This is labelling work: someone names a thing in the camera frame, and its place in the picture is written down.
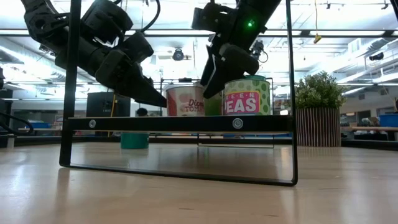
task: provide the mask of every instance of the wooden planter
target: wooden planter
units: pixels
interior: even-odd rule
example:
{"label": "wooden planter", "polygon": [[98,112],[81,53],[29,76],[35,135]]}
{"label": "wooden planter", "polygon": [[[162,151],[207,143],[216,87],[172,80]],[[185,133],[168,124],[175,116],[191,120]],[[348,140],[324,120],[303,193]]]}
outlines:
{"label": "wooden planter", "polygon": [[299,146],[340,147],[339,109],[297,109],[297,143]]}

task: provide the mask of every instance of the person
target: person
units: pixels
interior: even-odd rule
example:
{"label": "person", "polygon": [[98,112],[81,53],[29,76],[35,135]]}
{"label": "person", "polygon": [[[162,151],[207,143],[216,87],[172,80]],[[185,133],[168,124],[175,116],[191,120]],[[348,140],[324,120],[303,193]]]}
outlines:
{"label": "person", "polygon": [[139,108],[136,114],[137,116],[148,116],[148,111],[145,108]]}

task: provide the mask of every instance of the wooden floor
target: wooden floor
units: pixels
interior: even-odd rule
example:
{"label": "wooden floor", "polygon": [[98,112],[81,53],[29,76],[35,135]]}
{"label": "wooden floor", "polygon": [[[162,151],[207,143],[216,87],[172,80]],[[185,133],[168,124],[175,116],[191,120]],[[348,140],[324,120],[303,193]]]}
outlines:
{"label": "wooden floor", "polygon": [[[300,148],[296,187],[67,169],[60,146],[0,149],[0,224],[396,224],[398,152]],[[129,169],[291,178],[291,150],[79,143],[72,161]]]}

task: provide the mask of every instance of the potted plant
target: potted plant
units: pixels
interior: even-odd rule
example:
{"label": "potted plant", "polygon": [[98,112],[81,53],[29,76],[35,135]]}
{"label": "potted plant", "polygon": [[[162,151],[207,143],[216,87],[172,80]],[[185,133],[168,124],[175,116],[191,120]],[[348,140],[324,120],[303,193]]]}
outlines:
{"label": "potted plant", "polygon": [[343,92],[344,87],[326,72],[300,79],[295,87],[299,146],[341,146],[340,106],[346,100]]}

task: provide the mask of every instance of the green plant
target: green plant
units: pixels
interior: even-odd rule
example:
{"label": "green plant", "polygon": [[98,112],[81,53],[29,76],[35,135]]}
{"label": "green plant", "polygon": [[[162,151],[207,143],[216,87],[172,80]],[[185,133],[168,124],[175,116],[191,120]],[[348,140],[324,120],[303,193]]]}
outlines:
{"label": "green plant", "polygon": [[339,108],[346,101],[342,93],[345,88],[336,83],[336,78],[326,72],[307,75],[295,87],[296,107]]}

